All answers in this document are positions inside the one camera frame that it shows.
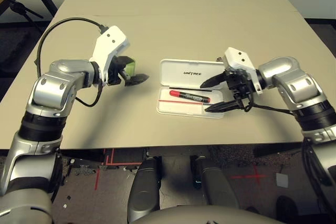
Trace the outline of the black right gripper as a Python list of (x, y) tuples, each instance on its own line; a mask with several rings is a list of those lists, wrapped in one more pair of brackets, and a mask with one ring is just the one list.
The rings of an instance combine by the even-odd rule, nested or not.
[(206, 81), (204, 81), (200, 88), (211, 88), (225, 82), (228, 85), (229, 90), (232, 92), (234, 97), (233, 100), (228, 102), (215, 103), (205, 109), (205, 112), (209, 113), (224, 113), (231, 110), (243, 109), (243, 99), (248, 99), (248, 105), (254, 104), (253, 97), (253, 84), (252, 81), (248, 79), (248, 74), (245, 70), (235, 70), (225, 72), (215, 75)]

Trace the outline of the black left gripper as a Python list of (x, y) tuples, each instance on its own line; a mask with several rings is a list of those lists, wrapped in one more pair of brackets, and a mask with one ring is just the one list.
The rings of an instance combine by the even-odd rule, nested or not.
[(127, 76), (125, 74), (124, 68), (126, 67), (127, 63), (133, 62), (135, 62), (135, 60), (128, 56), (114, 56), (108, 68), (107, 85), (118, 85), (121, 83), (121, 78), (125, 80), (125, 87), (136, 86), (147, 81), (149, 76), (143, 73), (131, 76), (130, 79), (126, 80)]

